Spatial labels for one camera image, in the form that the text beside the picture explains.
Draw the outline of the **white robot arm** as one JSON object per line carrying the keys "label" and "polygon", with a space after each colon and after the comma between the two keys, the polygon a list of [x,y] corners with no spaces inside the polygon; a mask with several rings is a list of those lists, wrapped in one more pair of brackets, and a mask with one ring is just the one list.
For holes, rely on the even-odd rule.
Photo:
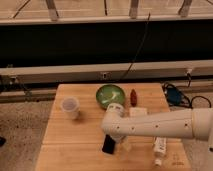
{"label": "white robot arm", "polygon": [[206,159],[213,161],[213,108],[183,109],[123,117],[119,106],[108,106],[102,130],[111,136],[150,136],[208,142]]}

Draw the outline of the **translucent clear gripper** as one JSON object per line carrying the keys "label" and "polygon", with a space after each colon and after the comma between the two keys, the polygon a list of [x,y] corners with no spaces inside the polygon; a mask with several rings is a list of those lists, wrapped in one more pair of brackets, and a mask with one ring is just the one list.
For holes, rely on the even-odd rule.
{"label": "translucent clear gripper", "polygon": [[118,148],[120,159],[121,160],[127,159],[131,149],[132,149],[132,145],[129,138],[128,137],[123,138]]}

